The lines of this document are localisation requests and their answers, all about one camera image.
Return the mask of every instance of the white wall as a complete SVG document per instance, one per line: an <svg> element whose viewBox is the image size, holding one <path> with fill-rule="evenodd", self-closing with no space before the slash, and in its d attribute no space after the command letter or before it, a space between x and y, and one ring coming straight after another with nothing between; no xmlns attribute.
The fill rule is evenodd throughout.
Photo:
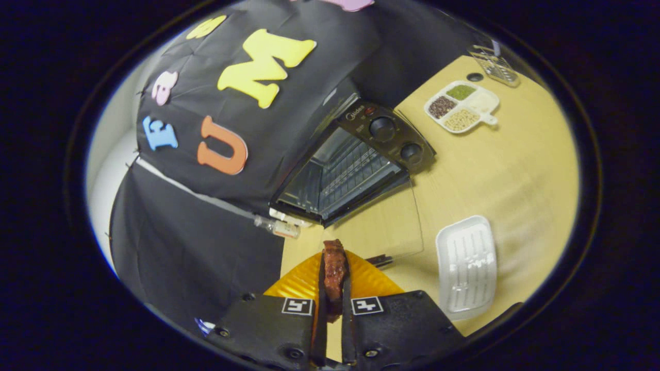
<svg viewBox="0 0 660 371"><path fill-rule="evenodd" d="M140 97L159 57L172 41L156 50L128 75L96 124L96 131L87 155L86 198L94 234L101 250L114 270L110 256L110 241L106 236L110 228L110 214L119 185L137 153L135 126Z"/></svg>

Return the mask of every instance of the toaster oven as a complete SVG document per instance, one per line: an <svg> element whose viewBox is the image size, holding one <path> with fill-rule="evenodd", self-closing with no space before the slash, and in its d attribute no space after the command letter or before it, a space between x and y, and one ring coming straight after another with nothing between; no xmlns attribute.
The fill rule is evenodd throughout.
<svg viewBox="0 0 660 371"><path fill-rule="evenodd" d="M308 124L309 145L269 206L323 226L407 183L436 154L403 115L361 98L348 79Z"/></svg>

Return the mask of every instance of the yellow foam letter m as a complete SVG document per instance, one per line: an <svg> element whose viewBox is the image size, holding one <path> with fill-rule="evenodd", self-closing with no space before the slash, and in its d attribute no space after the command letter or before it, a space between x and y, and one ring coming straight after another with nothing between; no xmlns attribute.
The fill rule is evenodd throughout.
<svg viewBox="0 0 660 371"><path fill-rule="evenodd" d="M256 30L243 43L243 49L253 59L224 69L218 89L234 88L268 108L280 88L275 83L264 85L257 81L284 80L286 71L273 59L281 59L288 68L295 67L316 47L313 40L294 40Z"/></svg>

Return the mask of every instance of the black fabric cover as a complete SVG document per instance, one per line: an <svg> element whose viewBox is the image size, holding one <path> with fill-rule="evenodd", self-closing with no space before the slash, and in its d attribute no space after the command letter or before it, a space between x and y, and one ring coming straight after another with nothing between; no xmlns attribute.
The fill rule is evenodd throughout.
<svg viewBox="0 0 660 371"><path fill-rule="evenodd" d="M280 277L284 239L206 203L134 164L112 210L112 259L139 300L201 336L244 292Z"/></svg>
<svg viewBox="0 0 660 371"><path fill-rule="evenodd" d="M365 99L393 108L444 66L467 54L467 47L476 40L471 29L414 1L378 0L348 13L323 1L251 0L204 19L219 14L228 18L208 36L186 40L188 31L183 32L160 57L141 96L139 149L144 159L193 191L262 215L267 215L268 201L315 129L309 118L340 81L350 77ZM260 28L317 42L299 66L283 67L288 77L276 81L280 91L266 109L244 93L216 87L227 66L251 61L242 44ZM179 77L169 102L158 106L150 92L164 71L178 71ZM246 142L249 156L241 173L226 175L197 162L206 115ZM152 151L142 126L147 116L172 125L179 147ZM205 142L220 154L232 155L219 141Z"/></svg>

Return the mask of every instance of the oven window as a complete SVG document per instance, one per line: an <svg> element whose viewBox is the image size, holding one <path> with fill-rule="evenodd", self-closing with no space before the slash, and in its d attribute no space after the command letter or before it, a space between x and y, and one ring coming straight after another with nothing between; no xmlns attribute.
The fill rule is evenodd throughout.
<svg viewBox="0 0 660 371"><path fill-rule="evenodd" d="M337 128L285 187L279 201L328 219L361 193L402 169Z"/></svg>

